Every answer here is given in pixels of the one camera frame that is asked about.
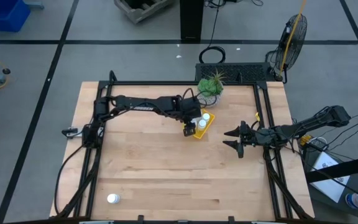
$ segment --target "wooden tabletop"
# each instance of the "wooden tabletop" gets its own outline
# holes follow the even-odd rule
[[[97,82],[84,82],[73,126],[88,123],[93,112]],[[158,98],[181,95],[196,86],[114,86],[112,95]],[[268,83],[276,125],[291,124],[282,83]],[[267,116],[264,109],[265,124]],[[244,158],[223,140],[240,121],[255,121],[255,98],[251,86],[225,86],[219,104],[208,111],[216,116],[203,138],[183,136],[183,126],[155,113],[131,111],[108,121],[93,204],[93,220],[274,220],[272,199],[261,147],[246,147]],[[67,143],[65,158],[81,145]],[[85,150],[66,165],[60,179],[58,205],[62,209],[78,188]],[[290,150],[281,151],[289,191],[305,211],[314,216],[301,160]],[[277,188],[284,217],[282,195]],[[121,201],[110,204],[109,194]],[[85,214],[84,194],[81,214]]]

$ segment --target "blue object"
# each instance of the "blue object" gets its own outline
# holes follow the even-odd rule
[[[19,31],[29,14],[23,0],[0,0],[0,31]]]

